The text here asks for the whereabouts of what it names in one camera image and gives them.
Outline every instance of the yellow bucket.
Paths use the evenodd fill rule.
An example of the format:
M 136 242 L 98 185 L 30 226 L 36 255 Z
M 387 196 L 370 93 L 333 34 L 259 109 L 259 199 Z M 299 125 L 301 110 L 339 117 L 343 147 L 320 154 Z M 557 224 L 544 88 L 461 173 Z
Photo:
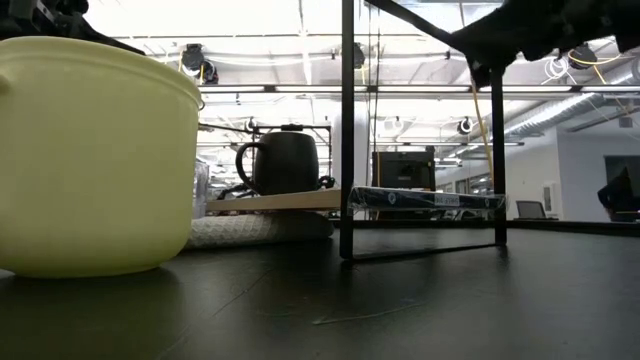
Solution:
M 190 231 L 198 88 L 90 42 L 0 42 L 0 268 L 29 277 L 157 267 Z

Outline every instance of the black table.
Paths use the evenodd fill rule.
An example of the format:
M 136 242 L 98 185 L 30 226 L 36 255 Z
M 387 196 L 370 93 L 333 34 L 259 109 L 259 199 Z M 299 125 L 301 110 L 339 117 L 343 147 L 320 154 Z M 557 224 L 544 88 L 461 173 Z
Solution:
M 356 230 L 359 250 L 493 230 Z M 337 241 L 185 253 L 160 270 L 0 273 L 0 359 L 637 359 L 640 241 L 509 230 L 509 247 L 349 265 Z

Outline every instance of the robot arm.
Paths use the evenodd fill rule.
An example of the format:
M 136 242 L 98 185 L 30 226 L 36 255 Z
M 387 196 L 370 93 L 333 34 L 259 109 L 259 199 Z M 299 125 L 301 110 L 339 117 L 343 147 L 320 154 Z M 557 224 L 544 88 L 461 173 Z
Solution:
M 83 18 L 87 0 L 0 0 L 0 40 L 20 36 L 56 36 L 144 52 L 95 31 Z

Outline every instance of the wire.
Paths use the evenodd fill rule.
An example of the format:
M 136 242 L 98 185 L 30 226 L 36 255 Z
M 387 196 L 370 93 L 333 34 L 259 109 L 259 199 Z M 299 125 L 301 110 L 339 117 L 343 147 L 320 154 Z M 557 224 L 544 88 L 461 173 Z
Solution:
M 180 51 L 180 62 L 178 63 L 178 71 L 182 72 L 182 55 L 184 54 L 184 51 Z
M 598 74 L 598 77 L 600 78 L 600 80 L 602 81 L 603 84 L 607 85 L 607 80 L 604 79 L 604 76 L 602 76 L 602 73 L 600 72 L 600 69 L 598 69 L 598 66 L 594 66 L 593 69 L 596 71 L 596 74 Z
M 562 59 L 549 59 L 547 63 L 544 65 L 544 73 L 547 75 L 548 79 L 542 82 L 541 85 L 545 85 L 546 83 L 553 80 L 560 80 L 565 75 L 569 74 L 569 62 Z
M 379 89 L 379 85 L 380 85 L 380 57 L 382 56 L 381 52 L 380 52 L 380 8 L 378 8 L 378 39 L 377 39 L 377 48 L 376 48 L 376 98 L 375 98 L 375 105 L 374 105 L 374 110 L 373 110 L 373 151 L 377 152 L 378 154 L 378 186 L 380 186 L 380 152 L 377 151 L 377 145 L 378 145 L 378 95 L 380 94 L 380 89 Z M 376 221 L 378 221 L 380 219 L 380 211 L 378 211 L 376 213 Z
M 377 127 L 378 122 L 378 95 L 380 94 L 380 57 L 382 56 L 380 51 L 380 8 L 378 8 L 378 41 L 377 41 L 377 51 L 376 51 L 376 97 L 374 100 L 374 110 L 373 110 L 373 150 L 376 151 L 377 142 L 378 142 L 378 134 Z
M 482 133 L 482 141 L 484 142 L 484 152 L 487 154 L 487 163 L 489 165 L 489 176 L 491 177 L 491 184 L 495 187 L 495 175 L 493 173 L 493 158 L 491 156 L 491 149 L 489 149 L 489 142 L 487 141 L 487 132 L 484 126 L 484 121 L 480 115 L 480 105 L 478 104 L 478 89 L 476 88 L 476 82 L 471 80 L 471 89 L 473 90 L 473 103 L 476 107 L 476 116 L 478 117 L 478 124 L 480 125 L 480 132 Z
M 229 64 L 229 65 L 238 65 L 238 66 L 256 66 L 256 67 L 269 67 L 269 66 L 289 66 L 289 65 L 298 65 L 304 63 L 304 60 L 291 59 L 287 61 L 246 61 L 245 59 L 229 59 L 229 58 L 218 58 L 218 57 L 209 57 L 209 60 L 221 63 L 221 64 Z M 314 58 L 310 58 L 309 61 L 321 61 L 321 60 L 330 60 L 331 56 L 318 56 Z
M 592 62 L 592 61 L 584 61 L 584 60 L 578 60 L 576 58 L 574 58 L 573 56 L 571 56 L 571 53 L 573 53 L 574 50 L 569 51 L 569 53 L 567 54 L 567 56 L 569 57 L 569 59 L 577 62 L 578 64 L 583 64 L 583 65 L 593 65 L 593 66 L 598 66 L 598 65 L 604 65 L 604 64 L 608 64 L 610 62 L 614 62 L 618 59 L 620 59 L 620 57 L 622 56 L 622 54 L 618 54 L 618 56 L 611 58 L 611 59 L 607 59 L 605 61 L 596 61 L 596 62 Z
M 369 61 L 369 68 L 371 67 L 371 5 L 369 5 L 369 18 L 368 18 L 368 22 L 369 22 L 369 32 L 368 32 L 368 52 L 369 52 L 369 56 L 368 56 L 368 61 Z M 368 85 L 371 85 L 371 71 L 367 71 L 367 74 L 369 76 L 369 83 Z M 362 83 L 364 85 L 364 72 L 362 73 L 363 79 L 362 79 Z M 366 169 L 367 171 L 365 171 L 365 185 L 369 185 L 369 166 L 371 164 L 371 158 L 369 157 L 369 155 L 371 154 L 371 93 L 369 91 L 367 91 L 367 94 L 365 95 L 365 105 L 367 106 L 367 162 L 366 162 Z

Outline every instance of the ceiling light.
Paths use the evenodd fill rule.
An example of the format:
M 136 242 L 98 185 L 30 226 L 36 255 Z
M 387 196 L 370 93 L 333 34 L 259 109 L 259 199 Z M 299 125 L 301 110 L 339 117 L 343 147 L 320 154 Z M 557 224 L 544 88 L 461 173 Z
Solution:
M 640 86 L 615 86 L 615 85 L 604 85 L 604 86 L 585 86 L 582 88 L 582 91 L 585 92 L 639 92 Z
M 543 85 L 535 85 L 535 86 L 513 86 L 506 85 L 502 87 L 503 92 L 567 92 L 571 90 L 571 86 L 543 86 Z M 490 87 L 484 87 L 480 89 L 480 92 L 491 92 Z
M 459 142 L 437 142 L 437 141 L 410 141 L 410 142 L 379 142 L 379 146 L 461 146 Z
M 471 146 L 471 149 L 469 149 L 469 150 L 475 150 L 475 149 L 479 148 L 480 146 L 484 146 L 484 143 L 469 143 L 467 145 Z M 509 143 L 504 143 L 504 146 L 524 146 L 524 143 L 523 142 L 509 142 Z
M 471 121 L 469 117 L 465 117 L 458 123 L 458 134 L 469 135 L 471 134 L 471 130 L 473 130 L 473 121 Z
M 468 93 L 468 86 L 379 86 L 379 92 L 396 92 L 396 93 L 443 93 L 443 92 L 456 92 L 456 93 Z
M 261 93 L 264 91 L 264 86 L 199 86 L 200 92 L 207 93 Z
M 342 92 L 342 86 L 276 86 L 277 92 L 291 93 L 339 93 Z M 354 92 L 367 92 L 366 86 L 354 86 Z

